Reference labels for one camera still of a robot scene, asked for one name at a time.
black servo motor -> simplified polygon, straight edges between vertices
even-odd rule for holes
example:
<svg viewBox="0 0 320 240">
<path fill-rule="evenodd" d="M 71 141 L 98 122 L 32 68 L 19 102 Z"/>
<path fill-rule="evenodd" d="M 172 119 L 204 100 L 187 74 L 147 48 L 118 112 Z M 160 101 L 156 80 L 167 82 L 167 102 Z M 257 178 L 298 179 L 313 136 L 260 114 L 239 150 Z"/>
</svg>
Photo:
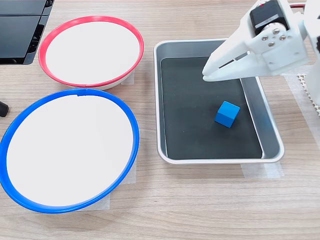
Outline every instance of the black servo motor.
<svg viewBox="0 0 320 240">
<path fill-rule="evenodd" d="M 256 36 L 271 23 L 283 24 L 286 30 L 289 30 L 285 15 L 277 0 L 269 0 L 257 6 L 250 12 L 250 18 Z"/>
</svg>

silver tray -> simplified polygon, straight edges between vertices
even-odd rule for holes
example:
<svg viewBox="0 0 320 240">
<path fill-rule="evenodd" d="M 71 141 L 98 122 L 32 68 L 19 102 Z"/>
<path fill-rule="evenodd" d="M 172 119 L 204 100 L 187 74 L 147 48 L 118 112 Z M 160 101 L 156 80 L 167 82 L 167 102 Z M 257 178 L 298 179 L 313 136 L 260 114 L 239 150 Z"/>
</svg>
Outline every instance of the silver tray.
<svg viewBox="0 0 320 240">
<path fill-rule="evenodd" d="M 283 141 L 260 80 L 258 77 L 250 77 L 240 79 L 240 82 L 262 151 L 261 158 L 172 159 L 168 157 L 161 62 L 164 59 L 209 57 L 224 41 L 225 39 L 172 40 L 162 41 L 154 47 L 157 150 L 160 157 L 170 164 L 275 163 L 285 154 Z"/>
</svg>

blue rim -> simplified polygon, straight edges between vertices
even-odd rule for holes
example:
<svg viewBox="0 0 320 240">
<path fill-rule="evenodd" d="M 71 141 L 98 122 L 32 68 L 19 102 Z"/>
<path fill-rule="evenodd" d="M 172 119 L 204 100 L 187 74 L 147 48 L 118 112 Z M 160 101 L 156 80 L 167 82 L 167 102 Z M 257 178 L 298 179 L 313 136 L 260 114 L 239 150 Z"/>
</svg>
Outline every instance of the blue rim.
<svg viewBox="0 0 320 240">
<path fill-rule="evenodd" d="M 68 205 L 68 206 L 48 206 L 48 205 L 43 205 L 36 203 L 34 201 L 31 201 L 21 195 L 15 187 L 12 185 L 9 176 L 8 176 L 8 170 L 7 170 L 7 152 L 8 152 L 8 147 L 10 144 L 10 141 L 15 134 L 17 128 L 20 126 L 20 124 L 25 120 L 25 118 L 32 113 L 34 110 L 39 108 L 40 106 L 54 100 L 57 98 L 69 96 L 69 95 L 77 95 L 77 96 L 99 96 L 103 97 L 106 99 L 109 99 L 116 103 L 127 115 L 131 127 L 132 127 L 132 133 L 133 133 L 133 145 L 132 145 L 132 151 L 131 155 L 129 158 L 129 161 L 121 173 L 121 175 L 109 186 L 106 190 L 98 194 L 97 196 L 77 203 L 73 205 Z M 54 94 L 51 94 L 49 96 L 46 96 L 39 101 L 36 101 L 34 104 L 30 105 L 26 110 L 24 110 L 22 113 L 20 113 L 16 119 L 11 123 L 7 131 L 5 132 L 1 144 L 0 144 L 0 183 L 5 190 L 5 192 L 18 204 L 21 206 L 36 211 L 40 213 L 46 213 L 46 214 L 60 214 L 60 213 L 67 213 L 67 212 L 72 212 L 75 210 L 79 210 L 82 208 L 85 208 L 106 195 L 108 195 L 113 189 L 115 189 L 119 183 L 125 178 L 125 176 L 128 174 L 129 170 L 131 169 L 132 165 L 135 162 L 137 153 L 138 153 L 138 148 L 139 148 L 139 128 L 138 128 L 138 123 L 137 120 L 133 114 L 133 112 L 130 110 L 130 108 L 119 98 L 116 96 L 101 91 L 101 90 L 95 90 L 95 89 L 87 89 L 87 88 L 76 88 L 76 89 L 69 89 L 69 90 L 63 90 L 56 92 Z"/>
</svg>

clear tape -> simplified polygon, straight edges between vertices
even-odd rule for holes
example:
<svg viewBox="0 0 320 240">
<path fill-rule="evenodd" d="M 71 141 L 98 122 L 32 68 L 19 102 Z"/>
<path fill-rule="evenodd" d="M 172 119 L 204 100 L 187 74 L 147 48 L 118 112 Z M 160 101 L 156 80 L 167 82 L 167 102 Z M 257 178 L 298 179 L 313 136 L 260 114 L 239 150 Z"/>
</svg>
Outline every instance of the clear tape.
<svg viewBox="0 0 320 240">
<path fill-rule="evenodd" d="M 130 75 L 121 82 L 122 85 L 133 85 L 135 84 L 135 70 L 133 70 Z"/>
<path fill-rule="evenodd" d="M 320 117 L 318 116 L 319 112 L 317 111 L 319 108 L 316 104 L 313 104 L 309 98 L 308 92 L 305 90 L 306 86 L 302 81 L 303 79 L 301 79 L 302 77 L 299 77 L 308 74 L 312 67 L 312 65 L 301 66 L 285 72 L 282 75 L 288 83 L 302 115 L 320 148 Z"/>
<path fill-rule="evenodd" d="M 122 180 L 122 182 L 119 185 L 124 184 L 135 184 L 137 182 L 137 161 L 134 161 L 130 171 L 125 176 L 125 178 Z M 110 194 L 102 198 L 101 200 L 95 202 L 94 204 L 91 204 L 85 208 L 82 208 L 78 211 L 97 211 L 97 210 L 108 210 L 110 209 Z"/>
<path fill-rule="evenodd" d="M 279 179 L 284 176 L 281 163 L 243 163 L 243 176 L 246 179 Z"/>
</svg>

red rim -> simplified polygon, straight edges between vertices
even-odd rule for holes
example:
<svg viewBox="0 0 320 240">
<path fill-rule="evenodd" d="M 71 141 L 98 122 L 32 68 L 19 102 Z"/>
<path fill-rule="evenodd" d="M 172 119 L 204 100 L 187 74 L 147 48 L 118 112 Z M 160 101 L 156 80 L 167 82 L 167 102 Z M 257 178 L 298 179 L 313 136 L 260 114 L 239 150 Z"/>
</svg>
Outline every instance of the red rim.
<svg viewBox="0 0 320 240">
<path fill-rule="evenodd" d="M 60 33 L 62 33 L 64 30 L 67 30 L 73 26 L 79 25 L 79 24 L 85 24 L 85 23 L 91 23 L 91 22 L 108 22 L 108 23 L 114 23 L 114 24 L 118 24 L 120 26 L 125 27 L 126 29 L 130 30 L 135 37 L 138 39 L 139 42 L 139 46 L 140 46 L 140 52 L 139 52 L 139 56 L 138 59 L 136 60 L 135 64 L 125 73 L 123 73 L 122 75 L 109 80 L 109 81 L 105 81 L 105 82 L 101 82 L 101 83 L 95 83 L 95 84 L 76 84 L 76 83 L 70 83 L 70 82 L 65 82 L 62 81 L 61 79 L 57 78 L 55 75 L 53 75 L 53 73 L 49 70 L 47 63 L 46 63 L 46 53 L 47 53 L 47 49 L 49 47 L 49 45 L 51 44 L 51 42 L 53 41 L 53 39 L 55 39 L 56 36 L 58 36 Z M 53 80 L 68 85 L 68 86 L 73 86 L 73 87 L 79 87 L 79 88 L 96 88 L 96 87 L 102 87 L 102 86 L 106 86 L 109 84 L 113 84 L 117 81 L 119 81 L 120 79 L 124 78 L 125 76 L 127 76 L 129 73 L 131 73 L 133 71 L 133 69 L 135 69 L 135 67 L 139 64 L 143 54 L 144 54 L 144 40 L 140 34 L 140 32 L 130 23 L 121 20 L 119 18 L 116 17 L 112 17 L 112 16 L 85 16 L 85 17 L 80 17 L 80 18 L 76 18 L 73 19 L 71 21 L 68 21 L 60 26 L 58 26 L 56 29 L 54 29 L 52 32 L 49 33 L 48 36 L 46 36 L 46 38 L 43 40 L 40 49 L 39 49 L 39 63 L 41 68 L 43 69 L 43 71 Z"/>
</svg>

